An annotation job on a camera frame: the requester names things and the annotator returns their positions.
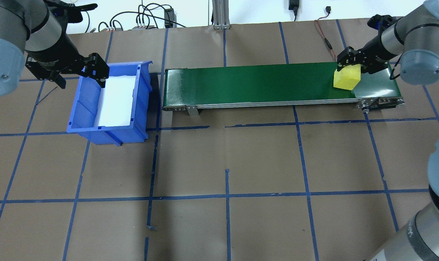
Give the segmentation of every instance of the white wall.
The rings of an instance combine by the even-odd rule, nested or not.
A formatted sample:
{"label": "white wall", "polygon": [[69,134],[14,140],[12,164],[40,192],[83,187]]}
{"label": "white wall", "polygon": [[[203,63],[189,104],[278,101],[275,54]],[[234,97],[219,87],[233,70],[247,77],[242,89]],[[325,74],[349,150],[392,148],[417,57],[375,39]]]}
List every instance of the white wall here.
{"label": "white wall", "polygon": [[[210,24],[212,0],[163,0],[158,4],[172,5],[178,23],[190,26],[205,26]],[[375,14],[405,16],[420,6],[424,0],[301,0],[297,20],[315,20],[325,16],[327,5],[332,7],[330,19],[368,18]],[[110,18],[119,12],[137,11],[140,0],[78,0],[76,5],[97,3],[96,10],[89,11],[90,29],[96,28],[101,21],[109,22]],[[229,0],[229,19],[232,24],[270,23],[293,21],[294,14],[287,10],[289,0]],[[164,17],[163,10],[153,10],[153,15]],[[67,33],[83,33],[87,27],[87,15],[79,24],[68,25]],[[136,14],[122,14],[116,19],[123,24],[125,30],[135,27]]]}

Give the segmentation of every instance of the blue plastic bin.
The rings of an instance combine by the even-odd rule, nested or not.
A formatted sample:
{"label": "blue plastic bin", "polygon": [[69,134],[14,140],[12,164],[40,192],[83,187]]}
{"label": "blue plastic bin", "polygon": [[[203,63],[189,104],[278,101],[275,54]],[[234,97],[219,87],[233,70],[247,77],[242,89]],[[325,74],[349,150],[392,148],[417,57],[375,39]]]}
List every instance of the blue plastic bin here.
{"label": "blue plastic bin", "polygon": [[128,126],[96,126],[100,91],[95,80],[79,77],[76,96],[66,131],[77,133],[93,144],[115,144],[143,142],[148,138],[147,124],[148,93],[152,91],[148,65],[152,61],[108,64],[110,76],[135,75],[131,123]]}

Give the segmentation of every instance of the conveyor belt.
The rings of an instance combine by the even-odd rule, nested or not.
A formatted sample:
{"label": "conveyor belt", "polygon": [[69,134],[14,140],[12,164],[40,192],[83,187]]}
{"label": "conveyor belt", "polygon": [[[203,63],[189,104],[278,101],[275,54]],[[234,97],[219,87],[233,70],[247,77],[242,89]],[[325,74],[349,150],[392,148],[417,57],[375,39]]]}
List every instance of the conveyor belt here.
{"label": "conveyor belt", "polygon": [[347,91],[332,87],[336,67],[330,62],[166,70],[163,110],[355,103],[364,98],[392,102],[402,98],[396,81],[389,79],[388,69],[363,74],[356,88]]}

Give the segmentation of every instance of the blue tape line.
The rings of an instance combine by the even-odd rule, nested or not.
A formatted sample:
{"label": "blue tape line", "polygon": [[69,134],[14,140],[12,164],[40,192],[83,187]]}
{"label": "blue tape line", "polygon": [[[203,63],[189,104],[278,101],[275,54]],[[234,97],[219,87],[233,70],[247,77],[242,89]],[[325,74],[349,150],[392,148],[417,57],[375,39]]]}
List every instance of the blue tape line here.
{"label": "blue tape line", "polygon": [[84,170],[86,167],[87,155],[89,154],[89,147],[90,147],[90,141],[87,141],[86,150],[84,152],[84,157],[82,159],[82,167],[80,169],[79,182],[77,184],[76,195],[75,195],[75,198],[73,200],[73,202],[74,202],[73,203],[73,210],[71,212],[70,225],[68,226],[68,233],[66,235],[65,249],[63,251],[62,261],[66,260],[66,255],[68,252],[68,245],[70,244],[71,230],[73,229],[73,222],[74,222],[74,217],[76,214],[76,207],[77,207],[77,203],[79,201],[80,186],[82,184],[82,173],[84,173]]}
{"label": "blue tape line", "polygon": [[144,261],[147,261],[147,258],[148,258],[148,237],[145,238]]}
{"label": "blue tape line", "polygon": [[279,22],[279,29],[281,30],[282,45],[284,46],[285,63],[289,64],[289,55],[287,55],[287,46],[285,44],[284,30],[282,29],[281,22]]}
{"label": "blue tape line", "polygon": [[[389,193],[419,193],[428,192],[428,188],[407,188],[402,190],[388,190]],[[311,195],[364,195],[364,194],[381,194],[385,190],[351,190],[351,191],[318,191],[310,192]],[[232,197],[280,197],[280,196],[306,196],[306,192],[284,192],[284,193],[243,193],[229,194]],[[152,200],[188,200],[188,199],[207,199],[207,198],[226,198],[225,194],[211,195],[185,195],[185,196],[154,196]],[[79,198],[78,202],[116,202],[116,201],[144,201],[150,200],[150,197],[108,197],[108,198]],[[72,198],[61,199],[11,199],[5,203],[59,203],[74,202]]]}
{"label": "blue tape line", "polygon": [[435,108],[434,102],[432,101],[432,98],[430,97],[430,94],[428,93],[427,87],[425,85],[423,85],[423,89],[424,89],[424,92],[427,96],[428,102],[430,102],[430,106],[432,107],[432,109],[434,111],[435,117],[437,117],[436,119],[437,119],[438,124],[439,124],[439,116],[438,116],[437,109]]}
{"label": "blue tape line", "polygon": [[311,195],[365,195],[382,193],[385,193],[385,190],[321,191],[311,192]]}
{"label": "blue tape line", "polygon": [[80,168],[80,174],[84,173],[87,162],[87,154],[89,154],[90,141],[87,141],[86,150],[84,152],[84,159],[82,160],[82,167]]}
{"label": "blue tape line", "polygon": [[110,54],[111,41],[113,40],[113,31],[110,32],[110,40],[108,41],[107,54],[105,55],[105,62],[108,62],[108,55]]}
{"label": "blue tape line", "polygon": [[19,82],[22,83],[22,82],[38,82],[38,81],[41,81],[41,80],[39,80],[39,79],[24,79],[24,80],[20,80]]}
{"label": "blue tape line", "polygon": [[73,198],[58,198],[58,199],[10,199],[6,203],[60,203],[60,202],[74,202]]}
{"label": "blue tape line", "polygon": [[25,133],[5,133],[0,134],[0,137],[25,136]]}
{"label": "blue tape line", "polygon": [[40,135],[63,135],[63,134],[73,134],[69,132],[30,132],[26,133],[4,133],[0,134],[0,137],[12,137],[12,136],[40,136]]}
{"label": "blue tape line", "polygon": [[41,135],[67,135],[74,134],[71,132],[32,132],[28,133],[28,136],[41,136]]}
{"label": "blue tape line", "polygon": [[55,91],[56,89],[58,88],[58,86],[56,86],[55,88],[53,88],[51,91],[49,91],[49,93],[48,94],[46,94],[40,101],[38,101],[37,103],[36,103],[36,105],[35,106],[37,106],[38,104],[40,104],[45,98],[47,98],[47,96],[49,95],[49,94],[51,94],[52,93],[52,91]]}
{"label": "blue tape line", "polygon": [[229,169],[226,169],[226,233],[227,261],[231,261],[231,210],[229,208]]}
{"label": "blue tape line", "polygon": [[397,217],[395,216],[395,210],[393,209],[392,199],[390,198],[389,188],[387,186],[387,182],[384,179],[384,169],[382,168],[382,163],[380,162],[379,152],[377,150],[376,141],[374,139],[374,134],[372,133],[372,128],[369,123],[369,118],[367,114],[365,114],[366,125],[369,131],[370,141],[372,143],[372,148],[374,149],[374,153],[376,155],[377,166],[379,167],[380,177],[382,178],[382,183],[384,184],[385,195],[387,196],[387,203],[389,204],[390,213],[392,215],[393,226],[395,227],[395,231],[398,231],[398,223]]}
{"label": "blue tape line", "polygon": [[363,123],[365,120],[340,120],[340,121],[307,121],[299,122],[299,125],[305,124],[340,124],[340,123]]}
{"label": "blue tape line", "polygon": [[223,29],[223,59],[224,59],[224,67],[227,67],[227,63],[226,63],[226,29]]}
{"label": "blue tape line", "polygon": [[178,129],[208,129],[210,126],[190,126],[190,127],[167,127],[167,128],[160,128],[160,131],[176,131]]}
{"label": "blue tape line", "polygon": [[305,196],[306,192],[284,192],[284,193],[244,193],[230,194],[229,197],[279,197],[279,196]]}
{"label": "blue tape line", "polygon": [[76,189],[76,196],[74,198],[73,210],[71,212],[70,225],[68,226],[68,233],[66,235],[65,249],[63,251],[62,261],[66,260],[66,256],[68,253],[68,246],[70,245],[71,230],[73,229],[73,222],[74,222],[74,217],[76,214],[76,207],[77,207],[77,203],[78,203],[78,199],[79,199],[79,192],[80,192],[80,185],[81,184],[82,184],[82,174],[79,175],[79,182],[78,182],[77,189]]}
{"label": "blue tape line", "polygon": [[295,122],[236,124],[234,126],[225,126],[225,128],[264,127],[264,126],[289,126],[289,125],[290,126],[295,125]]}
{"label": "blue tape line", "polygon": [[155,172],[157,166],[157,147],[158,147],[158,135],[155,137],[155,148],[153,149],[153,162],[152,162],[152,178],[150,180],[150,193],[148,195],[148,211],[147,211],[147,227],[151,227],[152,221],[152,204],[153,204],[153,189],[155,187]]}
{"label": "blue tape line", "polygon": [[303,153],[302,136],[301,136],[301,132],[300,132],[298,115],[297,115],[297,111],[295,109],[295,106],[293,106],[293,110],[294,110],[295,125],[297,127],[297,138],[298,138],[298,147],[299,147],[299,150],[300,150],[300,159],[302,161],[303,179],[305,181],[305,193],[306,193],[306,196],[307,196],[309,224],[310,224],[310,228],[311,228],[312,246],[314,248],[314,258],[315,258],[316,261],[319,261],[318,245],[317,245],[317,242],[316,242],[316,231],[314,229],[314,220],[313,220],[313,217],[312,217],[311,193],[310,193],[310,190],[309,190],[308,176],[307,176],[307,170],[306,170],[306,164],[305,164],[305,156],[304,156],[304,153]]}
{"label": "blue tape line", "polygon": [[369,122],[398,122],[398,121],[431,121],[431,120],[437,120],[436,117],[431,118],[406,118],[406,119],[369,119]]}
{"label": "blue tape line", "polygon": [[[41,88],[39,89],[39,93],[37,94],[36,103],[37,103],[37,101],[41,97],[42,89],[44,89],[44,84],[45,84],[45,81],[42,81]],[[20,158],[21,158],[21,154],[22,154],[22,151],[24,149],[24,144],[26,144],[26,139],[28,137],[27,134],[29,132],[29,129],[31,128],[32,119],[34,119],[34,114],[36,113],[36,108],[37,107],[34,106],[33,109],[32,109],[31,117],[29,118],[28,127],[26,129],[26,134],[24,135],[24,138],[22,139],[21,147],[20,147],[19,152],[18,152],[18,157],[17,157],[17,160],[15,162],[15,166],[13,167],[12,175],[10,176],[10,180],[8,182],[7,190],[5,192],[4,199],[2,200],[2,205],[0,206],[0,219],[2,218],[2,213],[4,212],[4,207],[5,207],[7,198],[8,198],[8,194],[10,192],[10,189],[12,188],[13,179],[15,178],[16,170],[18,168],[18,164],[19,164],[19,161],[20,161]]]}
{"label": "blue tape line", "polygon": [[185,200],[185,199],[205,199],[205,198],[224,198],[224,194],[211,195],[185,195],[185,196],[154,196],[153,200]]}
{"label": "blue tape line", "polygon": [[410,188],[406,190],[389,190],[390,193],[417,193],[428,192],[428,188]]}
{"label": "blue tape line", "polygon": [[345,43],[345,38],[343,37],[343,32],[342,32],[342,28],[340,27],[340,22],[338,19],[336,19],[335,22],[337,23],[337,27],[339,28],[339,33],[340,33],[340,37],[342,38],[343,48],[346,48],[347,44]]}
{"label": "blue tape line", "polygon": [[160,87],[158,88],[158,108],[157,108],[157,131],[160,129],[160,117],[161,117],[161,94],[163,92],[163,81],[165,79],[165,61],[166,61],[166,46],[168,45],[168,32],[169,28],[165,31],[165,42],[163,43],[163,58],[161,60],[161,73],[160,73]]}
{"label": "blue tape line", "polygon": [[144,201],[149,200],[147,196],[134,197],[106,197],[106,198],[80,198],[78,202],[113,202],[113,201]]}

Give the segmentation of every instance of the yellow foam block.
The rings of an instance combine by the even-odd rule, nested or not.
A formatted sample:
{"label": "yellow foam block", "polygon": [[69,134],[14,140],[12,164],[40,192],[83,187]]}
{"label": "yellow foam block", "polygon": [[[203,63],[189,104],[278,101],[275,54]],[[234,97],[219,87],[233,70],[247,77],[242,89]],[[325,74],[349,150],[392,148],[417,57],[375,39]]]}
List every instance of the yellow foam block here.
{"label": "yellow foam block", "polygon": [[353,90],[361,80],[361,65],[346,66],[334,72],[334,88]]}

